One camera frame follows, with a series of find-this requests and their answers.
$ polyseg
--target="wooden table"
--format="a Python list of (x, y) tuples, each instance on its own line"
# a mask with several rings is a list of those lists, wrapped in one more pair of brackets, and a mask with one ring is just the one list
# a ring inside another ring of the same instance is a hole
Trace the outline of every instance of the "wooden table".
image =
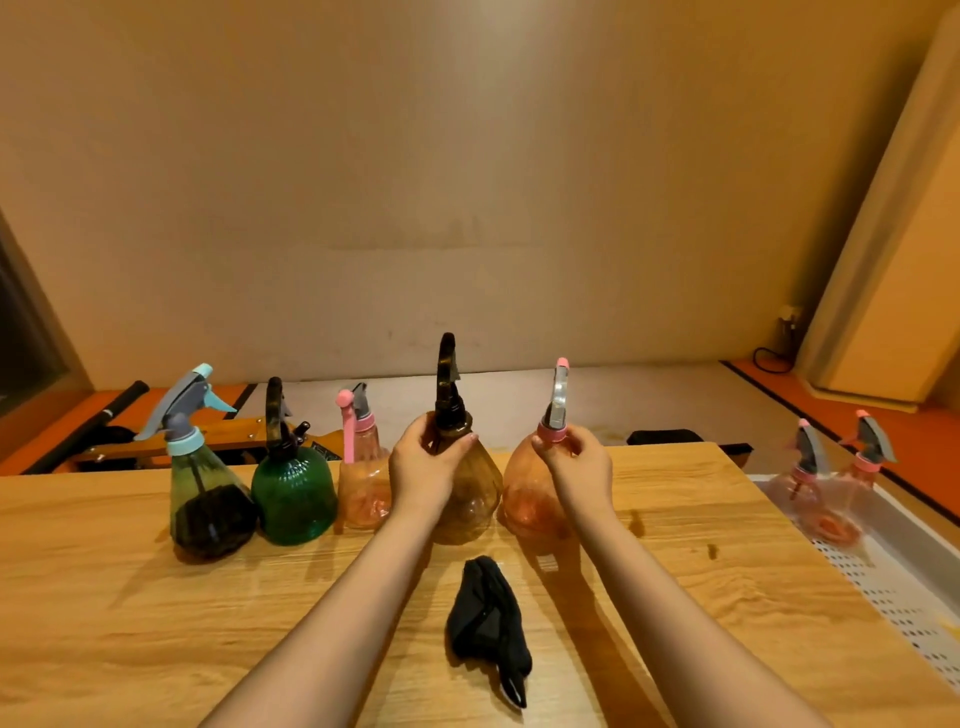
[[(621, 520), (836, 725), (960, 725), (947, 684), (716, 446), (611, 452)], [(249, 482), (253, 468), (237, 470)], [(188, 566), (167, 533), (168, 478), (0, 478), (0, 725), (195, 725), (368, 540), (254, 537)], [(534, 671), (522, 720), (493, 672), (451, 664), (444, 647), (463, 562), (481, 553), (523, 612)], [(359, 724), (520, 722), (671, 724), (587, 559), (527, 556), (495, 524), (466, 546), (432, 546)]]

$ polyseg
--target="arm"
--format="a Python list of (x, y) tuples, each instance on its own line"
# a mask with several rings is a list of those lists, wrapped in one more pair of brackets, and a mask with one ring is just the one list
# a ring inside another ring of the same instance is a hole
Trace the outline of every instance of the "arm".
[(610, 456), (582, 427), (570, 458), (539, 438), (557, 495), (613, 606), (682, 728), (823, 728), (823, 716), (686, 593), (613, 511)]
[(228, 693), (206, 728), (346, 725), (383, 648), (453, 471), (476, 440), (442, 455), (420, 446), (427, 416), (403, 434), (390, 458), (394, 505), (360, 555), (283, 640)]

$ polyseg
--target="light blue trigger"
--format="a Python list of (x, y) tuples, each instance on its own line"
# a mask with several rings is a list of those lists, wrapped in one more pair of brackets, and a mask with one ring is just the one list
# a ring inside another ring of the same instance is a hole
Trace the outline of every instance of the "light blue trigger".
[(210, 407), (211, 409), (219, 409), (221, 412), (236, 412), (236, 410), (231, 407), (229, 404), (221, 400), (213, 393), (213, 387), (209, 384), (206, 385), (206, 393), (204, 394), (204, 406)]

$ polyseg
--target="forearm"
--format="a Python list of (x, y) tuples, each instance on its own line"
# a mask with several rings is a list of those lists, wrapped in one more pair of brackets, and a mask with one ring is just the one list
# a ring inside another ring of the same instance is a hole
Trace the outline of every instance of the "forearm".
[(828, 725), (708, 615), (613, 513), (581, 518), (576, 525), (682, 728)]
[(431, 523), (394, 514), (205, 726), (346, 725), (403, 603)]

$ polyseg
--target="wall socket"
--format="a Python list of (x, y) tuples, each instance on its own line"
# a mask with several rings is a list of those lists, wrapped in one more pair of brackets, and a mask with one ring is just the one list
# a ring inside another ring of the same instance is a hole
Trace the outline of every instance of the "wall socket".
[(781, 321), (792, 321), (797, 323), (800, 321), (800, 317), (804, 313), (804, 307), (801, 305), (789, 305), (785, 303), (780, 307), (780, 320)]

